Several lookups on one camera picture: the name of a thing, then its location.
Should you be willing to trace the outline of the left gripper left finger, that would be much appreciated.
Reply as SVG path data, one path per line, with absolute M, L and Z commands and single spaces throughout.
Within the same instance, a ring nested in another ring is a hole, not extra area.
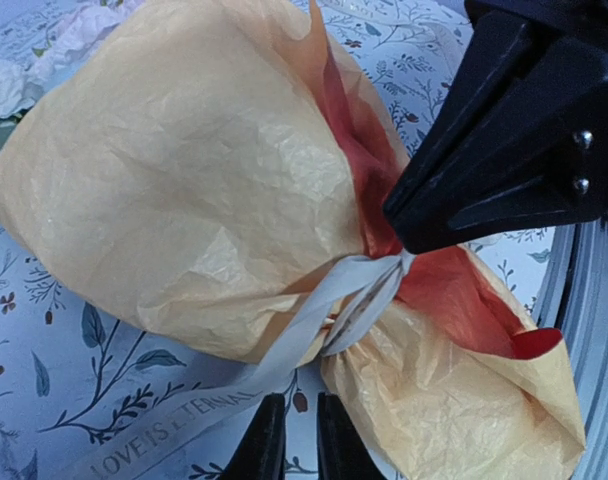
M 221 480 L 284 480 L 286 409 L 282 394 L 263 398 Z

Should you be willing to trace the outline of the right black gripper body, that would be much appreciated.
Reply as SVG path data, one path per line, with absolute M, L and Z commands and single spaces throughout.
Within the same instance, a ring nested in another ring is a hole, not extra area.
M 563 33 L 544 57 L 550 66 L 546 117 L 555 145 L 561 210 L 463 210 L 471 230 L 518 230 L 608 218 L 608 1 L 469 1 L 476 9 L 551 9 Z

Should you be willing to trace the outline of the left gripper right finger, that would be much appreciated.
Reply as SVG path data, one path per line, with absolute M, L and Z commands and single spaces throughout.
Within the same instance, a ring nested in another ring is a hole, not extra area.
M 316 428 L 320 479 L 384 479 L 338 396 L 318 394 Z

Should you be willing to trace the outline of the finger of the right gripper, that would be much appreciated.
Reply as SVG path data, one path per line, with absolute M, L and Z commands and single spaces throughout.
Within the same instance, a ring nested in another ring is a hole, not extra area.
M 473 40 L 383 212 L 411 253 L 568 225 L 608 205 L 608 52 Z
M 474 33 L 430 132 L 387 210 L 561 210 L 544 57 L 563 33 L 551 9 L 476 9 Z

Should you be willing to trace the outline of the white printed ribbon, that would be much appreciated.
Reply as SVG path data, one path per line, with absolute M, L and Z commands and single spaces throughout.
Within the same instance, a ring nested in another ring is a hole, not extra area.
M 66 479 L 137 479 L 208 429 L 243 412 L 277 390 L 305 357 L 332 308 L 341 310 L 319 350 L 340 353 L 362 339 L 398 293 L 414 255 L 339 261 L 303 302 L 256 366 L 229 384 L 173 396 L 133 423 L 124 434 L 64 472 Z

